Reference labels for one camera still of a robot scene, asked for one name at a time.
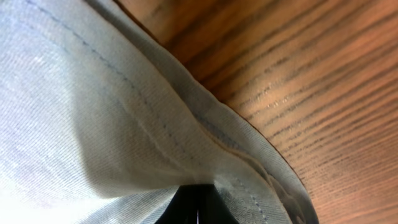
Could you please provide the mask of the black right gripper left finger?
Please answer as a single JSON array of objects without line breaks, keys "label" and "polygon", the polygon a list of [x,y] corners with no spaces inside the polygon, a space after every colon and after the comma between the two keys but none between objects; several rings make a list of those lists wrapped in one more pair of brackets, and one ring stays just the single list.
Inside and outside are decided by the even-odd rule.
[{"label": "black right gripper left finger", "polygon": [[180,186],[155,224],[197,224],[197,190],[197,185]]}]

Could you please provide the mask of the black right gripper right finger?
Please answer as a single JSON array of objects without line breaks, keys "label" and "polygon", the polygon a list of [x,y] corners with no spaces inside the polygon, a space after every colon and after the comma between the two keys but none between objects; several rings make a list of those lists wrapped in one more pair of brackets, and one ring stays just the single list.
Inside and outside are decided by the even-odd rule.
[{"label": "black right gripper right finger", "polygon": [[199,224],[239,224],[214,185],[199,185]]}]

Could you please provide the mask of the light blue printed t-shirt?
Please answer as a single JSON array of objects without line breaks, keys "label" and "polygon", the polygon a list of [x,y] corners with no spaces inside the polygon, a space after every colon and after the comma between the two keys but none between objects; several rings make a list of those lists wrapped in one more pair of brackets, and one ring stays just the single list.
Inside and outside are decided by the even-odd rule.
[{"label": "light blue printed t-shirt", "polygon": [[183,185],[239,223],[318,222],[277,150],[117,4],[2,1],[1,222],[155,223]]}]

